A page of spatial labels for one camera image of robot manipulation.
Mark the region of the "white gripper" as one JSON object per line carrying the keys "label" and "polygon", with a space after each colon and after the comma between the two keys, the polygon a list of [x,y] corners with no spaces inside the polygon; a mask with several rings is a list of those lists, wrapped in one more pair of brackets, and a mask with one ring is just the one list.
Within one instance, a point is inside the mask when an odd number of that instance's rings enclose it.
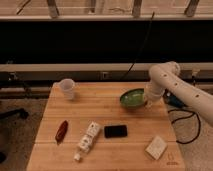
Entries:
{"label": "white gripper", "polygon": [[150,81],[146,84],[144,89],[144,98],[146,101],[146,107],[150,108],[152,102],[158,101],[164,94],[165,89],[154,81]]}

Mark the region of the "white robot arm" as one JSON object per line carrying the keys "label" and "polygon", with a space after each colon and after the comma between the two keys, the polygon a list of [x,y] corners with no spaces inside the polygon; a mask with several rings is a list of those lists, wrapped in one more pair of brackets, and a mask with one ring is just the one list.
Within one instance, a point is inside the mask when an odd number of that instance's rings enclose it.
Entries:
{"label": "white robot arm", "polygon": [[181,80],[180,66],[176,62],[166,62],[150,67],[150,81],[144,89],[144,100],[151,105],[169,90],[184,104],[191,107],[213,127],[213,95]]}

